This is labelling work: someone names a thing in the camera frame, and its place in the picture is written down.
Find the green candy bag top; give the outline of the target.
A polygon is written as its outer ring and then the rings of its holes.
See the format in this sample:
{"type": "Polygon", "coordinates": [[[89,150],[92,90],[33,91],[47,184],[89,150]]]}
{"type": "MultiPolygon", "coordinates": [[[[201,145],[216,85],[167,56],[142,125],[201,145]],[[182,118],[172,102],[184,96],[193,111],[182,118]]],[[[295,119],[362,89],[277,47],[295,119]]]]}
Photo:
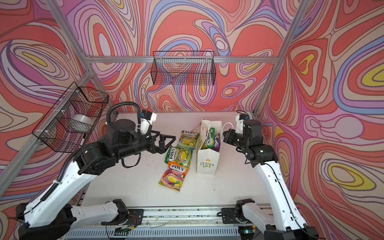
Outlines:
{"type": "Polygon", "coordinates": [[[181,137],[177,143],[177,148],[194,150],[196,148],[199,133],[182,131],[181,137]]]}

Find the orange fruits candy bag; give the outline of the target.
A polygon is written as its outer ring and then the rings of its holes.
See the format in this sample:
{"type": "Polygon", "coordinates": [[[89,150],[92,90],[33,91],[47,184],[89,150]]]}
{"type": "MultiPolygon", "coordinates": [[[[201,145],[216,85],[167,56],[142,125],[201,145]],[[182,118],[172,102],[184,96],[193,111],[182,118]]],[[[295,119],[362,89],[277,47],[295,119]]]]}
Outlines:
{"type": "Polygon", "coordinates": [[[159,185],[180,191],[184,183],[189,168],[184,167],[180,164],[169,162],[168,168],[163,174],[159,185]]]}

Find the purple berries candy bag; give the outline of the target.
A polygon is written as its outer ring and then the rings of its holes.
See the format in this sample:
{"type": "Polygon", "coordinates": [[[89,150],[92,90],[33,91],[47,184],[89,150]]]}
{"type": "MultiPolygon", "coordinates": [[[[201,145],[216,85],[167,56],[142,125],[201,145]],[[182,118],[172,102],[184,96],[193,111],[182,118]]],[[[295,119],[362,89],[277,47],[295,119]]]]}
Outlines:
{"type": "Polygon", "coordinates": [[[219,152],[221,147],[221,138],[220,135],[215,135],[214,137],[214,145],[212,147],[212,150],[219,152]]]}

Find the white floral paper bag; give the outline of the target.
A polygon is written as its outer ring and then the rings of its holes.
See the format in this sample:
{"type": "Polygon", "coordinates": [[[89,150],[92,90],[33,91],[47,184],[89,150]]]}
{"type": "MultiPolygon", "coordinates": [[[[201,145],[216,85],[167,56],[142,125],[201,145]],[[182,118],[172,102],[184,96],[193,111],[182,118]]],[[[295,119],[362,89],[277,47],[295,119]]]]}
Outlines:
{"type": "Polygon", "coordinates": [[[209,129],[215,128],[215,135],[220,135],[221,145],[222,145],[222,142],[224,140],[224,136],[223,136],[224,127],[226,126],[226,124],[230,124],[231,127],[233,125],[231,123],[225,123],[223,125],[221,121],[209,121],[209,120],[202,120],[201,123],[202,123],[202,126],[201,126],[200,136],[197,141],[196,171],[197,171],[197,174],[213,176],[215,175],[217,167],[219,165],[222,147],[220,147],[219,152],[216,152],[212,149],[202,150],[201,147],[203,145],[203,141],[205,140],[209,129]]]}

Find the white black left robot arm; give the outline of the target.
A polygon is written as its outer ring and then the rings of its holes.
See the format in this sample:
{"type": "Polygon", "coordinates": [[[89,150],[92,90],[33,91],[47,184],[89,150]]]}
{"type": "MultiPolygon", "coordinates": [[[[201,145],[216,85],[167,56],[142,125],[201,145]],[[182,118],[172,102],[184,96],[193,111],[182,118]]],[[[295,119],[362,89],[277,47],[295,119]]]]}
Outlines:
{"type": "Polygon", "coordinates": [[[149,128],[142,133],[133,121],[121,119],[107,123],[107,133],[97,142],[84,145],[74,151],[63,164],[59,176],[52,185],[28,204],[16,208],[21,240],[58,240],[76,227],[102,223],[124,225],[139,221],[121,199],[92,207],[72,207],[69,201],[85,185],[100,176],[106,169],[123,162],[129,156],[141,156],[142,152],[163,154],[176,140],[149,128]]]}

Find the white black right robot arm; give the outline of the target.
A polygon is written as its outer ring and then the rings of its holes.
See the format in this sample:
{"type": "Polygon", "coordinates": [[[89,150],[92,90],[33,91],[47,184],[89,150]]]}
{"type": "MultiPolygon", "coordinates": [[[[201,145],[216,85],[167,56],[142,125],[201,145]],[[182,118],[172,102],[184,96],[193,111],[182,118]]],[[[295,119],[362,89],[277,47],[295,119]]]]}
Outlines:
{"type": "Polygon", "coordinates": [[[261,178],[273,211],[270,216],[254,200],[238,200],[236,221],[252,223],[266,240],[319,240],[317,229],[307,224],[289,193],[274,148],[264,144],[261,123],[237,120],[235,129],[224,132],[224,142],[244,154],[245,163],[261,178]]]}

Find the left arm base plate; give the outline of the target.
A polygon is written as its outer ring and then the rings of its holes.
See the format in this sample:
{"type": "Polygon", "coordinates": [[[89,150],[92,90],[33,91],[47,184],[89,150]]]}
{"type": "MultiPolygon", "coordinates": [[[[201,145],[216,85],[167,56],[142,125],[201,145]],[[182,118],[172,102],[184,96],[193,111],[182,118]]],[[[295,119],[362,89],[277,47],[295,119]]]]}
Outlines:
{"type": "Polygon", "coordinates": [[[128,209],[118,211],[118,215],[110,222],[101,222],[102,226],[128,225],[137,227],[142,224],[144,209],[128,209]]]}

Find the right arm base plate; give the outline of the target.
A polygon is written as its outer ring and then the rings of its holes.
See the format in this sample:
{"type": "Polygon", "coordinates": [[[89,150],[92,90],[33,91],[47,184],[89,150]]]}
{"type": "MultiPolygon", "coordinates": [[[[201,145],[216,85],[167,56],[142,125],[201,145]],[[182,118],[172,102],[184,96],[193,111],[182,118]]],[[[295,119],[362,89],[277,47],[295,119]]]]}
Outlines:
{"type": "Polygon", "coordinates": [[[248,220],[243,219],[236,208],[221,208],[217,217],[222,218],[223,224],[248,224],[248,220]]]}

